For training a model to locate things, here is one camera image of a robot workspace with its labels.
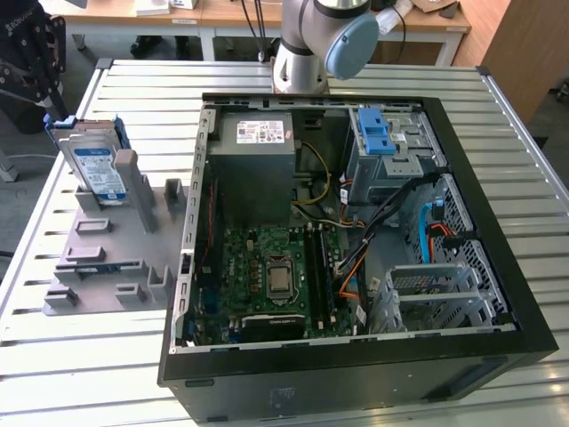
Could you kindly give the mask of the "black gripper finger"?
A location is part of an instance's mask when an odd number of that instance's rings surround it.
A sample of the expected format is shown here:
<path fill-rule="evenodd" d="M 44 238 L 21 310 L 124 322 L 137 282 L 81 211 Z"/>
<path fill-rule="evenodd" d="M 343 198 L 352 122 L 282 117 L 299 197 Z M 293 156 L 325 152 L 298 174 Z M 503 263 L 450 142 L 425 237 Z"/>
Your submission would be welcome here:
<path fill-rule="evenodd" d="M 44 70 L 48 83 L 44 106 L 55 120 L 63 120 L 69 115 L 65 101 L 62 98 L 63 83 L 61 80 L 61 76 L 67 68 L 65 20 L 62 17 L 47 17 L 45 37 L 48 56 Z"/>
<path fill-rule="evenodd" d="M 1 94 L 40 105 L 48 98 L 33 76 L 5 61 L 1 62 Z"/>

